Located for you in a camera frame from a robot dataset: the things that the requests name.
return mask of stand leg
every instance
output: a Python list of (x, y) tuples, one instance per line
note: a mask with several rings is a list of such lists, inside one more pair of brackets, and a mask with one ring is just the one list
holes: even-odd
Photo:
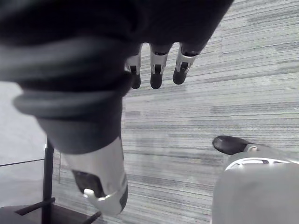
[(97, 218), (99, 218), (102, 215), (102, 213), (99, 211), (95, 214), (93, 214), (92, 216), (90, 216), (87, 220), (85, 220), (83, 222), (83, 224), (91, 224), (93, 223), (95, 220), (97, 220)]
[(15, 213), (19, 214), (20, 216), (23, 216), (23, 215), (26, 215), (26, 214), (28, 214), (28, 213), (36, 210), (36, 209), (42, 208), (44, 206), (51, 205), (53, 202), (55, 202), (55, 198), (54, 197), (51, 198), (50, 200), (42, 201), (42, 202), (30, 205), (30, 206), (28, 206), (26, 208), (19, 209), (19, 210), (15, 211)]
[[(43, 201), (52, 198), (53, 153), (54, 148), (47, 138), (43, 169)], [(51, 204), (42, 208), (42, 224), (51, 224)]]

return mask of black metal stand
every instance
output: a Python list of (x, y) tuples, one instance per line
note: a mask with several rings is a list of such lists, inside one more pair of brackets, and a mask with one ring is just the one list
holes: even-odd
[[(53, 220), (52, 220), (52, 209), (54, 211), (57, 211), (59, 206), (52, 207), (52, 203), (55, 202), (55, 198), (52, 197), (52, 176), (53, 176), (53, 157), (54, 157), (54, 147), (50, 143), (49, 139), (47, 138), (47, 143), (45, 147), (45, 158), (44, 158), (44, 169), (43, 169), (43, 200), (39, 203), (27, 206), (25, 208), (19, 209), (17, 211), (9, 210), (5, 207), (0, 209), (0, 222), (1, 224), (32, 224), (30, 220), (26, 219), (26, 217), (22, 217), (36, 209), (42, 208), (42, 224), (53, 224), (55, 223), (65, 223), (63, 219), (56, 217), (55, 214), (53, 214)], [(62, 209), (59, 208), (60, 211), (64, 211), (66, 213), (66, 216), (69, 215), (68, 209)], [(73, 212), (72, 216), (80, 216), (79, 213)], [(83, 224), (91, 224), (93, 223), (97, 218), (101, 217), (102, 213), (97, 212), (94, 215), (90, 216), (88, 219), (86, 217), (81, 218), (81, 221), (78, 220), (76, 223), (82, 223)]]
[[(54, 147), (47, 138), (43, 169), (43, 201), (52, 198), (53, 154)], [(51, 224), (51, 204), (47, 204), (42, 208), (42, 224)]]

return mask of silver metal part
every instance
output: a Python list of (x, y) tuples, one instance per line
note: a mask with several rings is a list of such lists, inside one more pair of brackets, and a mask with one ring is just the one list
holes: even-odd
[(140, 75), (140, 67), (141, 67), (141, 48), (139, 48), (138, 55), (131, 56), (127, 59), (125, 66), (128, 71), (131, 71), (131, 66), (136, 66), (137, 75)]
[(243, 153), (237, 153), (229, 158), (225, 170), (243, 168), (245, 164), (272, 165), (276, 163), (297, 163), (299, 159), (289, 153), (273, 149), (265, 145), (248, 144)]
[(117, 215), (122, 211), (120, 199), (126, 192), (127, 179), (124, 170), (121, 139), (116, 138), (108, 146), (86, 154), (64, 154), (72, 170), (99, 177), (106, 197), (97, 198), (91, 189), (85, 189), (85, 197), (103, 214)]
[(160, 64), (161, 65), (161, 71), (160, 74), (164, 72), (164, 69), (166, 67), (168, 53), (165, 55), (155, 55), (155, 53), (150, 49), (150, 68), (151, 72), (155, 74), (155, 66)]
[(197, 55), (196, 56), (185, 56), (185, 55), (182, 54), (181, 49), (182, 49), (182, 45), (180, 44), (180, 48), (179, 48), (179, 51), (178, 51), (177, 62), (176, 62), (176, 70), (179, 72), (180, 69), (181, 69), (182, 63), (186, 62), (186, 63), (188, 63), (188, 67), (187, 67), (185, 73), (187, 73), (189, 71), (190, 67), (193, 65)]

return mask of black fabric sleeve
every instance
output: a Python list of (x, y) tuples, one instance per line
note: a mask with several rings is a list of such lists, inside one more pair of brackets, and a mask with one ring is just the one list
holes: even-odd
[(80, 154), (120, 136), (125, 60), (140, 43), (202, 49), (232, 0), (1, 0), (0, 80), (23, 94), (54, 147)]

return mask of robotic arm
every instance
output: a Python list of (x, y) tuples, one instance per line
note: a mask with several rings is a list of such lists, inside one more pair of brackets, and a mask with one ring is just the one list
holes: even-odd
[(213, 145), (232, 156), (215, 185), (211, 224), (298, 223), (297, 156), (230, 136)]
[(154, 89), (180, 43), (173, 81), (182, 84), (232, 1), (0, 1), (0, 80), (22, 88), (15, 107), (36, 117), (103, 214), (127, 202), (122, 97), (141, 84), (142, 43), (151, 46)]

